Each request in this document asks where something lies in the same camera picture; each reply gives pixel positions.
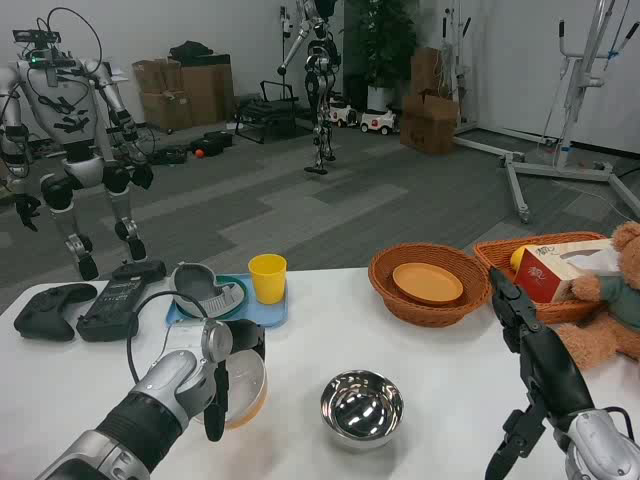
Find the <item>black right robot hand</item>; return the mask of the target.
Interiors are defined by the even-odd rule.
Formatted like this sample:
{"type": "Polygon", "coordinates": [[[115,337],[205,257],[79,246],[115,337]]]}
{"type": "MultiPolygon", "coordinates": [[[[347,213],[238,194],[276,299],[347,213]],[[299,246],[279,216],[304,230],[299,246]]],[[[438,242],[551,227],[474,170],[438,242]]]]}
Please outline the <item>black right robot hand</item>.
{"type": "Polygon", "coordinates": [[[493,309],[507,347],[519,356],[520,378],[529,399],[524,411],[512,411],[505,421],[503,440],[485,472],[487,479],[504,479],[518,459],[533,451],[545,432],[544,421],[554,428],[554,439],[567,454],[571,421],[578,413],[592,410],[594,403],[569,351],[557,333],[538,319],[527,293],[495,267],[489,269],[489,278],[493,309]]]}

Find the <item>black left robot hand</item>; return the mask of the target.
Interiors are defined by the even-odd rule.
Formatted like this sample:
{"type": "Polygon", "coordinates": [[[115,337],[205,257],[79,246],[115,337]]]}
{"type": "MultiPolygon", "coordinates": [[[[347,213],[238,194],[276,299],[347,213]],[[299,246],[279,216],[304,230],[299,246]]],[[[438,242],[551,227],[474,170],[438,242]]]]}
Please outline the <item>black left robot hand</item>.
{"type": "Polygon", "coordinates": [[[241,319],[226,322],[208,321],[203,331],[202,352],[206,360],[214,365],[213,379],[215,388],[213,398],[204,409],[204,425],[207,438],[212,442],[220,441],[225,427],[232,423],[242,424],[247,418],[255,415],[266,396],[266,345],[265,330],[256,323],[241,319]],[[229,378],[227,363],[240,356],[256,362],[251,368],[259,377],[257,396],[244,409],[240,420],[227,419],[229,411],[229,378]]]}

